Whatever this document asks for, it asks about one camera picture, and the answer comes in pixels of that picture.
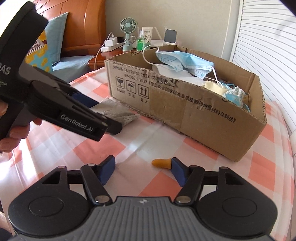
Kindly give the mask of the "person's left hand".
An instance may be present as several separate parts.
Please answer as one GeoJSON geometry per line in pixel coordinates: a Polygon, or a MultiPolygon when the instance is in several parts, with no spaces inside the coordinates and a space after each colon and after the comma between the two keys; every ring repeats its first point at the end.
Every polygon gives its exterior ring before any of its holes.
{"type": "MultiPolygon", "coordinates": [[[[8,104],[1,100],[1,116],[3,116],[8,109],[8,104]]],[[[36,118],[33,122],[40,126],[42,119],[36,118]]],[[[11,129],[8,138],[1,140],[1,152],[9,153],[15,149],[22,139],[27,138],[30,131],[30,124],[27,126],[15,126],[11,129]]]]}

